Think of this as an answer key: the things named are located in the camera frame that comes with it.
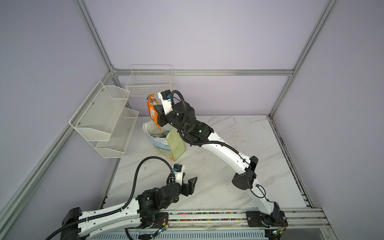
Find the orange snack box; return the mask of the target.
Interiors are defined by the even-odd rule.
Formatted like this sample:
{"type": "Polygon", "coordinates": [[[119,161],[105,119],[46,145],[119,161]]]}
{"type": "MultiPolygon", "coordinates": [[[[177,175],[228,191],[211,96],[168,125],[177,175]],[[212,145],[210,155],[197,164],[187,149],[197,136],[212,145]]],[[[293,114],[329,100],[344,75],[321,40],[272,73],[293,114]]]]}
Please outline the orange snack box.
{"type": "Polygon", "coordinates": [[[159,130],[161,130],[161,126],[158,124],[158,112],[155,109],[155,106],[159,105],[159,102],[155,98],[155,94],[149,94],[147,97],[147,107],[148,112],[150,114],[151,119],[155,123],[155,125],[158,127],[159,130]]]}

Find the white green paper bag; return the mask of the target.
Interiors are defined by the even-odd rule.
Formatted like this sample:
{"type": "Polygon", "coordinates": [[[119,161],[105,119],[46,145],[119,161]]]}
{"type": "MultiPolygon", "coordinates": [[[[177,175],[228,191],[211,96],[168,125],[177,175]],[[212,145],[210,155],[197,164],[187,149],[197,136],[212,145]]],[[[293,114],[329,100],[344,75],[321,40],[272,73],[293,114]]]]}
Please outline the white green paper bag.
{"type": "Polygon", "coordinates": [[[143,123],[143,131],[152,145],[164,156],[176,161],[185,151],[185,143],[176,128],[169,124],[158,128],[153,121],[143,123]]]}

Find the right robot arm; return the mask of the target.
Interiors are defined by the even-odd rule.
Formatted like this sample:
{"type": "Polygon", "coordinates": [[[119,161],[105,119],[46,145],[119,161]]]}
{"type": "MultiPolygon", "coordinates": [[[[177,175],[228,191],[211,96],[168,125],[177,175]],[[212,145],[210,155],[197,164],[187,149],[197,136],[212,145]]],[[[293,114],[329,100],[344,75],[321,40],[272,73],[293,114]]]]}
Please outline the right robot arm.
{"type": "Polygon", "coordinates": [[[203,147],[235,170],[232,183],[240,190],[249,191],[251,198],[256,201],[262,226],[287,226],[279,204],[269,200],[266,190],[258,183],[255,173],[259,161],[257,157],[248,157],[227,144],[213,128],[198,121],[194,109],[184,101],[173,104],[171,100],[164,100],[161,105],[149,103],[148,110],[158,128],[171,125],[185,143],[203,147]]]}

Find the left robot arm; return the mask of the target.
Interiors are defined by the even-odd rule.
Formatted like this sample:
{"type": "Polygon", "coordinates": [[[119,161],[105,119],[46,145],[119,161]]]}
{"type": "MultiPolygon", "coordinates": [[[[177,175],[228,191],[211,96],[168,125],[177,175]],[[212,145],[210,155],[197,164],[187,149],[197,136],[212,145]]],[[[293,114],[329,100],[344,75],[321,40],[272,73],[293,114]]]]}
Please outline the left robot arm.
{"type": "Polygon", "coordinates": [[[121,228],[148,228],[158,221],[157,214],[161,210],[179,201],[180,195],[192,195],[197,180],[194,177],[181,185],[168,183],[164,187],[144,191],[127,207],[120,204],[97,211],[74,208],[62,222],[62,227],[66,228],[60,232],[60,239],[89,240],[121,228]]]}

